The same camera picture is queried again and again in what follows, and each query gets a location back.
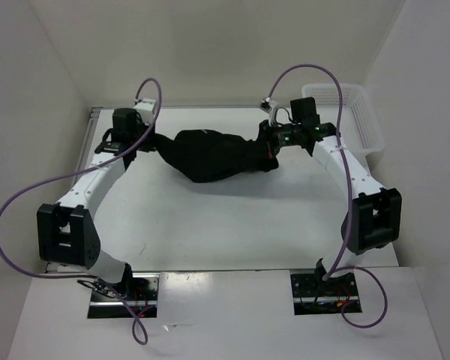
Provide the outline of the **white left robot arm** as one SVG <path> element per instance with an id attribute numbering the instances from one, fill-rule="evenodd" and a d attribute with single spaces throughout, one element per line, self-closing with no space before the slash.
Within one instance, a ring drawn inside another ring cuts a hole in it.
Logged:
<path id="1" fill-rule="evenodd" d="M 138 292 L 131 266 L 113 258 L 101 247 L 95 228 L 95 214 L 105 196 L 121 178 L 138 151 L 151 151 L 153 118 L 157 105 L 152 100 L 112 114 L 112 127 L 94 150 L 89 171 L 54 204 L 37 210 L 39 255 L 49 263 L 73 266 L 108 283 L 107 289 L 124 300 Z"/>

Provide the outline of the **black shorts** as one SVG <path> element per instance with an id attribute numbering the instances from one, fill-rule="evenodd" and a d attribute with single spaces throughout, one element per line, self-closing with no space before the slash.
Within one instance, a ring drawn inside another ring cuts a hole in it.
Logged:
<path id="1" fill-rule="evenodd" d="M 182 130 L 174 139 L 154 135 L 162 159 L 195 183 L 228 179 L 240 173 L 270 172 L 279 167 L 265 140 L 246 140 L 215 130 Z"/>

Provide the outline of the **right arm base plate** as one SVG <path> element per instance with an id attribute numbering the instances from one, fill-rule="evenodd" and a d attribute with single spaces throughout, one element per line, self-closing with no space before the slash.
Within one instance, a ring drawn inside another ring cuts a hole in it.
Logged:
<path id="1" fill-rule="evenodd" d="M 290 272 L 293 310 L 296 316 L 361 313 L 359 291 L 353 273 L 322 283 L 311 269 Z"/>

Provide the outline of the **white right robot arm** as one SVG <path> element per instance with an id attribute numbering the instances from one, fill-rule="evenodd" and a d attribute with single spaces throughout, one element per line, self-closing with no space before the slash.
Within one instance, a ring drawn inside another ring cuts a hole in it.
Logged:
<path id="1" fill-rule="evenodd" d="M 285 147 L 299 146 L 320 164 L 343 191 L 347 210 L 340 228 L 342 244 L 337 254 L 319 259 L 314 270 L 315 289 L 332 294 L 370 250 L 398 239 L 402 197 L 395 188 L 375 180 L 348 150 L 332 123 L 322 123 L 312 97 L 292 100 L 286 124 L 277 121 L 279 105 L 269 97 L 259 107 L 268 119 L 259 124 L 260 140 L 275 158 Z"/>

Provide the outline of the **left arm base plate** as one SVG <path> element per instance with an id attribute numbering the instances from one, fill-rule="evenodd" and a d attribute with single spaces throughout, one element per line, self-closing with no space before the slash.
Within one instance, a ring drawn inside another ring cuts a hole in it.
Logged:
<path id="1" fill-rule="evenodd" d="M 158 272 L 136 272 L 133 278 L 138 287 L 127 295 L 120 295 L 139 318 L 157 317 L 160 277 Z M 128 310 L 108 287 L 90 280 L 78 280 L 78 283 L 91 290 L 88 319 L 131 318 Z"/>

